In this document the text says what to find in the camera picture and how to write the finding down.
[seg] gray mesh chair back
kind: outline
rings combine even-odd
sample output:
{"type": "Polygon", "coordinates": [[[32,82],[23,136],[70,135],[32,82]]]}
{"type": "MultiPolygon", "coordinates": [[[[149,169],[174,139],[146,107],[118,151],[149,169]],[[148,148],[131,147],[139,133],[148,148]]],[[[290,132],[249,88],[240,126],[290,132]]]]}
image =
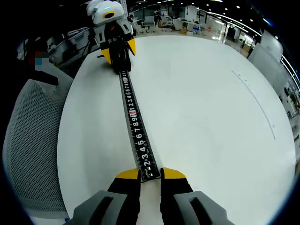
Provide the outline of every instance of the gray mesh chair back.
{"type": "Polygon", "coordinates": [[[57,172],[57,137],[69,87],[28,80],[7,128],[4,169],[24,209],[33,217],[68,217],[57,172]]]}

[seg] round table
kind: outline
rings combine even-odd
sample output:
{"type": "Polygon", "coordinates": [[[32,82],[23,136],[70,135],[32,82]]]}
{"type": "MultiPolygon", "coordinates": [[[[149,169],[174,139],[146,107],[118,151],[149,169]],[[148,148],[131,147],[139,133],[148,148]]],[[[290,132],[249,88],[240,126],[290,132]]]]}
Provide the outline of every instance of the round table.
{"type": "MultiPolygon", "coordinates": [[[[233,223],[267,224],[295,165],[289,120],[268,81],[211,40],[142,37],[136,48],[130,77],[158,165],[185,174],[233,223]]],[[[119,77],[100,54],[80,67],[60,121],[58,174],[70,217],[118,173],[135,168],[119,77]]],[[[159,201],[159,180],[143,183],[138,224],[162,223],[159,201]]]]}

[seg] white robot head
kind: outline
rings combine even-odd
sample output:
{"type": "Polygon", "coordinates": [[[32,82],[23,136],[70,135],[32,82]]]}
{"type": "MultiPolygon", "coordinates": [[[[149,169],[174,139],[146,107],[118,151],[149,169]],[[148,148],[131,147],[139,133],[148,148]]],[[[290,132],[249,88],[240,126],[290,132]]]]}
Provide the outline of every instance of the white robot head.
{"type": "Polygon", "coordinates": [[[122,5],[116,1],[93,0],[87,6],[87,15],[91,15],[96,26],[122,18],[125,15],[122,5]]]}

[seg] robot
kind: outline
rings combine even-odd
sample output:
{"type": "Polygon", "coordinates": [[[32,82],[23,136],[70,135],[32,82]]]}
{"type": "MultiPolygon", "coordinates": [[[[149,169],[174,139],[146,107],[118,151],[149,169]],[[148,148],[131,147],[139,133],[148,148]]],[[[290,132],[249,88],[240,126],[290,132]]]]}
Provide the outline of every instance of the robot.
{"type": "Polygon", "coordinates": [[[116,1],[93,0],[87,6],[87,15],[94,23],[95,40],[114,71],[131,71],[128,50],[135,55],[133,28],[122,5],[116,1]]]}

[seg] black measuring tape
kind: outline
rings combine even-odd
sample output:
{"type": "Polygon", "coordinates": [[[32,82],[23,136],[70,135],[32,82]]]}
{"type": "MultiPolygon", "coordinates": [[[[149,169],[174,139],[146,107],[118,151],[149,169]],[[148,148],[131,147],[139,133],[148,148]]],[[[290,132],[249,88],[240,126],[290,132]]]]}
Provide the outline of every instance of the black measuring tape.
{"type": "Polygon", "coordinates": [[[120,72],[120,82],[131,146],[141,172],[142,181],[159,178],[159,169],[154,159],[128,71],[120,72]]]}

